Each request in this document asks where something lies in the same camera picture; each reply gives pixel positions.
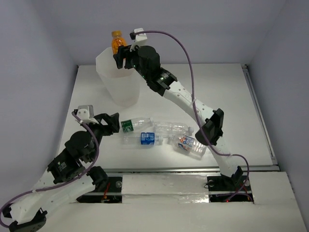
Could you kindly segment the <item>orange textured juice bottle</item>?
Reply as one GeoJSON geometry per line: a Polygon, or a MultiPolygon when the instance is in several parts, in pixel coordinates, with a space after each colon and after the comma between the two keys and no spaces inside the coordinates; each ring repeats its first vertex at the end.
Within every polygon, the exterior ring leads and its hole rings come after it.
{"type": "Polygon", "coordinates": [[[115,55],[118,53],[118,48],[120,46],[127,46],[125,39],[122,36],[120,30],[112,31],[112,53],[115,55]]]}

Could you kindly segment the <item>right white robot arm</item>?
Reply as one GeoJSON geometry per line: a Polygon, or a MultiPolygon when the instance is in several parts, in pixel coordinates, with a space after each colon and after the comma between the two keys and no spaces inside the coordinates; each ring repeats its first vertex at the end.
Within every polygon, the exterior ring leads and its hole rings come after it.
{"type": "Polygon", "coordinates": [[[113,57],[118,69],[134,69],[152,91],[179,106],[195,120],[200,127],[195,138],[210,149],[219,166],[223,186],[226,189],[237,187],[243,171],[232,163],[232,155],[223,138],[223,110],[214,110],[194,98],[175,75],[161,67],[160,56],[151,46],[132,49],[122,45],[113,57]]]}

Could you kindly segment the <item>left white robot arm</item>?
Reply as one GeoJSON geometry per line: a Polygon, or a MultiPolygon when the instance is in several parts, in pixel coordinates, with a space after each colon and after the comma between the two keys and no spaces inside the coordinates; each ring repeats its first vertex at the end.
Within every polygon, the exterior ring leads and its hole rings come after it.
{"type": "Polygon", "coordinates": [[[109,186],[107,173],[95,164],[102,138],[120,130],[119,113],[82,118],[81,114],[86,112],[77,109],[72,112],[83,129],[70,136],[64,149],[48,164],[37,184],[1,207],[0,217],[12,221],[10,224],[1,222],[2,227],[11,232],[36,232],[63,204],[109,186]]]}

